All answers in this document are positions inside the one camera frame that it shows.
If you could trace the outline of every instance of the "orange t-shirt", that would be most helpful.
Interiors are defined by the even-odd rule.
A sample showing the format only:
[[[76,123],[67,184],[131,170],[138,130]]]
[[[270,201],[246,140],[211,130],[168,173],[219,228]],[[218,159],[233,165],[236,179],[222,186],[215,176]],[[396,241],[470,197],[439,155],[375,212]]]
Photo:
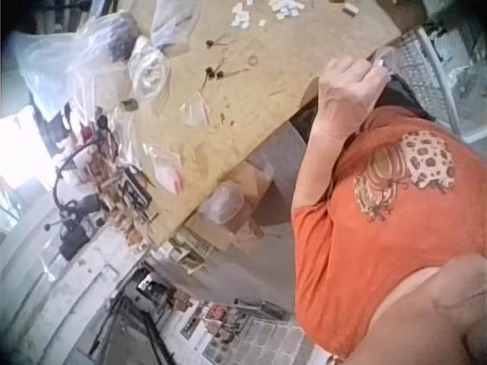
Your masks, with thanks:
[[[315,343],[344,358],[403,279],[465,253],[486,256],[487,167],[434,123],[385,106],[342,152],[333,186],[326,202],[293,213],[296,314]]]

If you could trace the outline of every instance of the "wire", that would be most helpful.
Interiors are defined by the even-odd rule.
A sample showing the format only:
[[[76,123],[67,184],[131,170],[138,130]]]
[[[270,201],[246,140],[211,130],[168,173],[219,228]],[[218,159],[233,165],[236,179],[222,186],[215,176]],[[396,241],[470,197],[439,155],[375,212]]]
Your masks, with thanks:
[[[69,213],[77,213],[76,208],[69,207],[67,205],[62,204],[59,199],[58,199],[58,194],[57,194],[57,188],[58,188],[58,183],[59,180],[61,179],[62,176],[62,171],[68,166],[69,163],[73,161],[73,158],[75,158],[76,155],[78,155],[80,152],[85,150],[86,148],[92,146],[93,144],[98,143],[101,140],[101,137],[98,137],[97,139],[94,139],[93,141],[89,141],[87,144],[83,145],[81,148],[70,154],[64,161],[64,163],[61,165],[61,167],[58,169],[57,174],[56,174],[56,181],[54,182],[53,186],[53,200],[54,204],[56,204],[56,207],[59,208],[60,211],[67,211]]]

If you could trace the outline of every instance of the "fingers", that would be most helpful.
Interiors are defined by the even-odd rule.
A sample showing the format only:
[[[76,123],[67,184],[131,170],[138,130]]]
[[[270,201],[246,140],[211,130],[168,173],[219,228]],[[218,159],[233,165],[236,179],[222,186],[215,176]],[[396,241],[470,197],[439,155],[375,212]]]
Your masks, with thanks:
[[[356,60],[346,71],[346,78],[350,82],[359,82],[371,70],[372,64],[365,59]]]
[[[337,64],[333,68],[333,71],[342,74],[343,72],[347,71],[350,66],[353,65],[354,61],[355,60],[353,57],[345,56],[337,62]]]
[[[389,80],[387,68],[376,66],[364,76],[363,80],[358,83],[358,87],[364,91],[364,94],[377,101]]]
[[[338,63],[338,59],[330,59],[328,61],[328,63],[326,64],[323,72],[329,72],[329,71],[333,70],[337,63]]]

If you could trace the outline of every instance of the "person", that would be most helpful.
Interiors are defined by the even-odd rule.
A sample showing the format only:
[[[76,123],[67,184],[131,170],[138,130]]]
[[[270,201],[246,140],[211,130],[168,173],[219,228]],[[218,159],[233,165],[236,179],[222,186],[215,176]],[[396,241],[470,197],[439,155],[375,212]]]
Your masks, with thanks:
[[[487,167],[400,78],[320,77],[292,202],[295,311],[350,364],[487,363]]]

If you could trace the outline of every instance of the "plastic bag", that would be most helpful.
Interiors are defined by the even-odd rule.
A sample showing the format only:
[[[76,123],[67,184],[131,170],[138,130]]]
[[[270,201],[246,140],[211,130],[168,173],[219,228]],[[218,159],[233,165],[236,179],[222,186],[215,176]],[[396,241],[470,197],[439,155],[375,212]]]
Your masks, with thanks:
[[[151,27],[152,44],[161,49],[167,44],[187,43],[201,3],[201,0],[158,0]]]
[[[375,51],[372,65],[383,66],[387,68],[390,74],[396,74],[399,70],[398,68],[398,55],[397,50],[391,46],[383,46],[377,48]]]
[[[152,101],[169,76],[169,62],[159,49],[144,36],[137,38],[129,60],[129,73],[134,91]]]
[[[183,191],[183,168],[180,157],[156,144],[144,144],[144,152],[151,156],[156,180],[168,192],[179,195]]]
[[[50,121],[98,75],[125,68],[138,37],[129,13],[91,18],[76,33],[12,36],[19,71]]]
[[[120,104],[107,113],[108,128],[115,135],[119,144],[119,162],[140,167],[140,154],[138,152],[137,131],[134,123],[134,113],[126,111]]]
[[[232,181],[225,181],[199,206],[198,212],[216,224],[226,224],[239,214],[244,203],[239,186]]]
[[[200,92],[192,95],[180,107],[180,112],[184,125],[196,128],[205,128],[208,126],[209,108]]]

